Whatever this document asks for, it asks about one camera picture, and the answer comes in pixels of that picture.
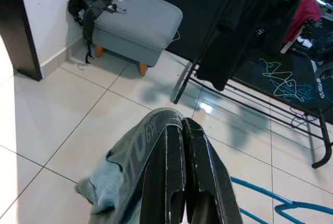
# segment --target black backpack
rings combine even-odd
[[[112,2],[113,0],[69,0],[68,2],[68,12],[83,27],[83,37],[87,40],[88,45],[85,62],[88,64],[88,57],[93,57],[91,43],[93,42],[94,21],[104,10],[110,13],[117,11],[117,5]],[[82,9],[84,10],[83,19],[79,15]]]

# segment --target gray ottoman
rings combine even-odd
[[[103,48],[139,62],[141,76],[154,67],[182,21],[183,13],[163,0],[114,1],[125,14],[104,11],[95,21],[96,57]]]

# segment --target ottoman wooden leg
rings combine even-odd
[[[96,46],[95,56],[96,58],[100,58],[102,56],[103,48],[101,46]]]
[[[139,73],[143,77],[146,75],[147,65],[145,63],[139,63]]]

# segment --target white wall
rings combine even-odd
[[[68,0],[24,0],[41,66],[82,37],[67,12]]]

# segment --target dark wooden door frame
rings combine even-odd
[[[23,0],[0,0],[0,35],[13,68],[34,80],[41,80],[41,67]]]

